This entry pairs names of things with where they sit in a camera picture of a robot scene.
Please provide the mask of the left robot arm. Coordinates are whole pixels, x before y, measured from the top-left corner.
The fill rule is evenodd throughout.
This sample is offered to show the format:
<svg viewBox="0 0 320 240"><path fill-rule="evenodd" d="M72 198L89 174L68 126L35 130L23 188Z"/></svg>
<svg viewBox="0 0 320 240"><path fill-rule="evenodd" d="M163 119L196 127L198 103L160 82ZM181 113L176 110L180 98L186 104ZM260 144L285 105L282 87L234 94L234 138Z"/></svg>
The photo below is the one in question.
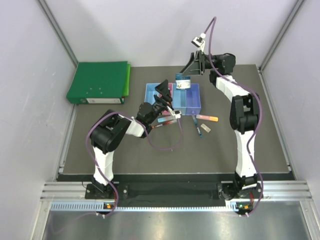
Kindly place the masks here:
<svg viewBox="0 0 320 240"><path fill-rule="evenodd" d="M126 117L109 109L93 125L88 137L95 157L95 172L92 184L102 198L109 198L114 187L109 183L113 177L114 152L125 135L145 138L152 130L152 123L164 111L172 110L173 98L166 79L155 87L154 103L144 102L139 106L136 117Z"/></svg>

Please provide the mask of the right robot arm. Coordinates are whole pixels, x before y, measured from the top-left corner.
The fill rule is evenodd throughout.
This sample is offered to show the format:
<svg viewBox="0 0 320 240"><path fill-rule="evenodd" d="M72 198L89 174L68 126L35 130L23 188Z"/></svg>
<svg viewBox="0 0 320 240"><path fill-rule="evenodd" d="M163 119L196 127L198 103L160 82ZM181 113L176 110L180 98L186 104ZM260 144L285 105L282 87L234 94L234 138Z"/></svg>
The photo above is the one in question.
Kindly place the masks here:
<svg viewBox="0 0 320 240"><path fill-rule="evenodd" d="M245 198L258 188L255 166L255 131L260 122L259 97L241 86L232 76L236 57L231 53L209 56L198 50L191 53L183 77L200 76L209 70L209 81L230 101L229 122L237 141L237 165L232 183L221 185L226 200Z"/></svg>

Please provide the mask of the purple plastic bin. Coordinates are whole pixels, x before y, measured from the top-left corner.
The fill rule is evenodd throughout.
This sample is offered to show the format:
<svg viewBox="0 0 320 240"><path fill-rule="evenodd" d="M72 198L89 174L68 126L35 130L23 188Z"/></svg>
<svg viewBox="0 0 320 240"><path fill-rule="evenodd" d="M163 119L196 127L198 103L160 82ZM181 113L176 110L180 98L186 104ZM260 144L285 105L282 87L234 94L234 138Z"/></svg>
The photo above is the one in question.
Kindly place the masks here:
<svg viewBox="0 0 320 240"><path fill-rule="evenodd" d="M186 116L199 115L201 112L200 87L197 83L192 83L186 90Z"/></svg>

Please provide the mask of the dark green ring binder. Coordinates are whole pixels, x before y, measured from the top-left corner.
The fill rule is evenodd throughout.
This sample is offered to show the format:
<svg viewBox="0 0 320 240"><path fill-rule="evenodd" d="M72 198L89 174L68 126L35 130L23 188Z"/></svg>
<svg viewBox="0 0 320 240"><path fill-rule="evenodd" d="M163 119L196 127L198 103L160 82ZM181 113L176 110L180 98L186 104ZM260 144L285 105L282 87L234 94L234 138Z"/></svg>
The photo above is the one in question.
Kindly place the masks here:
<svg viewBox="0 0 320 240"><path fill-rule="evenodd" d="M80 62L66 94L71 104L123 104L127 61Z"/></svg>

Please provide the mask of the light blue end bin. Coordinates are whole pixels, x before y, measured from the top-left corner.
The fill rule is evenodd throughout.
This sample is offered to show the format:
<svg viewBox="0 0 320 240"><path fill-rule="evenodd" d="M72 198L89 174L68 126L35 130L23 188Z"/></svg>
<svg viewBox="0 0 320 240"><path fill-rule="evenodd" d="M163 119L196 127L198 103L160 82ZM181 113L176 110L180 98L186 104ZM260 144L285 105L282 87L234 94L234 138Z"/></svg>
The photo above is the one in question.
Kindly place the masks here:
<svg viewBox="0 0 320 240"><path fill-rule="evenodd" d="M145 87L145 96L144 102L150 103L153 105L155 103L154 95L159 96L159 93L156 91L155 87L157 87L159 83L147 83Z"/></svg>

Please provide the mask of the blue round tape dispenser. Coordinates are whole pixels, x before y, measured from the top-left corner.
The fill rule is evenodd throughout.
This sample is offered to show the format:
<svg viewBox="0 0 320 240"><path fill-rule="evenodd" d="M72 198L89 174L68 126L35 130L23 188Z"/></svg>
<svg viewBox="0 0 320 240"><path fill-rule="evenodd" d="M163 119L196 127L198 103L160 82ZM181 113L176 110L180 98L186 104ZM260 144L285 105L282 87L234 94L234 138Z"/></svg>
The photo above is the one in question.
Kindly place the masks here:
<svg viewBox="0 0 320 240"><path fill-rule="evenodd" d="M181 73L175 74L175 84L177 90L187 90L191 88L191 77L183 76Z"/></svg>

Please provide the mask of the light green plastic folder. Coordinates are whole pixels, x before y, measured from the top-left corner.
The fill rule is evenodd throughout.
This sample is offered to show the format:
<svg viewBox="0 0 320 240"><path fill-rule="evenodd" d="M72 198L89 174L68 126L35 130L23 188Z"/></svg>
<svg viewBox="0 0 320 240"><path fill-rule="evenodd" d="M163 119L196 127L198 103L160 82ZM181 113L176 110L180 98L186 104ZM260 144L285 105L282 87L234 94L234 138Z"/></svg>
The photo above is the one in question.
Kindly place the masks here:
<svg viewBox="0 0 320 240"><path fill-rule="evenodd" d="M130 85L130 75L131 75L131 64L127 64L127 68L126 68L126 77L125 77L125 87L129 88Z"/></svg>

